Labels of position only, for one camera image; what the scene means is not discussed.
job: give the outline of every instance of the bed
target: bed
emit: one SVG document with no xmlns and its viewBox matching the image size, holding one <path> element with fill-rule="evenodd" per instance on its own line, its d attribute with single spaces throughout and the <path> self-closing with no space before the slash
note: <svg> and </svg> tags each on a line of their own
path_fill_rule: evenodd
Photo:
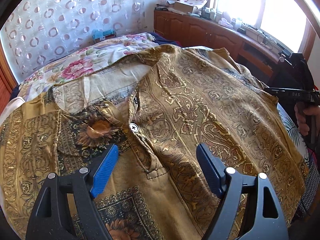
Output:
<svg viewBox="0 0 320 240">
<path fill-rule="evenodd" d="M 54 85 L 68 83 L 73 84 L 74 80 L 86 75 L 104 75 L 108 73 L 108 71 L 111 73 L 111 71 L 114 70 L 112 67 L 113 64 L 124 56 L 168 43 L 178 45 L 174 41 L 167 41 L 163 39 L 156 33 L 126 35 L 100 42 L 94 46 L 81 49 L 67 57 L 52 62 L 36 71 L 20 84 L 18 97 L 23 98 L 28 102 L 36 98 L 41 93 L 47 92 Z M 102 97 L 103 96 L 95 96 L 94 100 L 101 100 Z M 61 98 L 60 101 L 57 100 L 57 102 L 60 104 L 60 108 L 65 111 L 70 113 L 72 113 L 72 111 L 77 111 L 76 106 L 68 105 L 63 98 Z M 90 100 L 88 100 L 86 104 L 87 106 L 90 105 Z M 313 199 L 316 196 L 320 176 L 315 165 L 316 160 L 313 155 L 309 154 L 297 127 L 295 127 L 291 118 L 279 104 L 277 105 L 277 109 L 285 130 L 288 132 L 288 135 L 294 142 L 294 145 L 306 166 L 309 168 L 309 174 L 305 179 L 306 193 L 303 194 L 302 200 L 299 202 L 298 209 L 293 219 L 297 220 L 304 217 L 310 209 Z"/>
</svg>

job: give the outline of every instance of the hand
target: hand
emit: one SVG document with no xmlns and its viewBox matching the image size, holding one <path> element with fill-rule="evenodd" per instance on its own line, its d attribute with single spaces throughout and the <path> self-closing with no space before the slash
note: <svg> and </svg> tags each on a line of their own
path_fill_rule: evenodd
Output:
<svg viewBox="0 0 320 240">
<path fill-rule="evenodd" d="M 310 131 L 310 127 L 306 124 L 305 116 L 299 113 L 297 105 L 294 106 L 294 111 L 296 112 L 299 132 L 301 133 L 301 135 L 307 136 Z M 314 115 L 316 117 L 316 134 L 318 136 L 320 129 L 320 106 L 309 106 L 308 108 L 305 108 L 303 110 L 303 113 L 305 115 Z"/>
</svg>

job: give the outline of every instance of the silver rivet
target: silver rivet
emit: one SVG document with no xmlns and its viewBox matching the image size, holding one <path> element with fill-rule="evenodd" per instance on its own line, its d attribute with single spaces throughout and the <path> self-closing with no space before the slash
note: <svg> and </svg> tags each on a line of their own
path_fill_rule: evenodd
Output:
<svg viewBox="0 0 320 240">
<path fill-rule="evenodd" d="M 261 179 L 266 179 L 266 178 L 267 178 L 267 175 L 266 175 L 265 173 L 263 173 L 263 172 L 260 172 L 260 173 L 259 173 L 259 177 L 260 177 Z"/>
<path fill-rule="evenodd" d="M 138 131 L 139 131 L 138 125 L 136 125 L 136 124 L 133 123 L 133 122 L 129 124 L 129 127 L 130 127 L 130 129 L 131 129 L 133 132 L 138 132 Z"/>
<path fill-rule="evenodd" d="M 81 169 L 79 170 L 79 172 L 80 172 L 81 174 L 85 174 L 85 173 L 88 172 L 88 168 L 87 168 L 87 167 L 81 168 Z"/>
<path fill-rule="evenodd" d="M 56 176 L 56 174 L 53 173 L 53 172 L 51 172 L 51 173 L 49 173 L 49 175 L 48 175 L 48 179 L 53 179 L 55 176 Z"/>
<path fill-rule="evenodd" d="M 234 174 L 234 173 L 236 173 L 236 170 L 235 170 L 234 168 L 232 168 L 232 167 L 226 168 L 226 171 L 227 171 L 227 173 L 229 173 L 229 174 Z"/>
</svg>

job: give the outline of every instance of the floral bedspread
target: floral bedspread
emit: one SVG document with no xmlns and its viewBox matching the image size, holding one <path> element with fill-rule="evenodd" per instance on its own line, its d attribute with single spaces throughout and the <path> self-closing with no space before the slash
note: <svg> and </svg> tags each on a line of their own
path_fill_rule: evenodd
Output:
<svg viewBox="0 0 320 240">
<path fill-rule="evenodd" d="M 103 69 L 125 55 L 158 46 L 149 33 L 125 35 L 99 42 L 52 62 L 21 83 L 18 96 L 25 101 L 36 98 L 55 84 L 63 84 Z"/>
</svg>

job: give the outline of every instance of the white button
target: white button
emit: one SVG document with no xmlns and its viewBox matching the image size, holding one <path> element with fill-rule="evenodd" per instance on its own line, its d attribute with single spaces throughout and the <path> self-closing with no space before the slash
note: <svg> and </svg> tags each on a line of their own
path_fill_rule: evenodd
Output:
<svg viewBox="0 0 320 240">
<path fill-rule="evenodd" d="M 136 124 L 133 123 L 133 122 L 129 124 L 129 127 L 130 127 L 130 129 L 131 129 L 133 132 L 138 132 L 138 131 L 139 131 L 138 125 L 136 125 Z"/>
</svg>

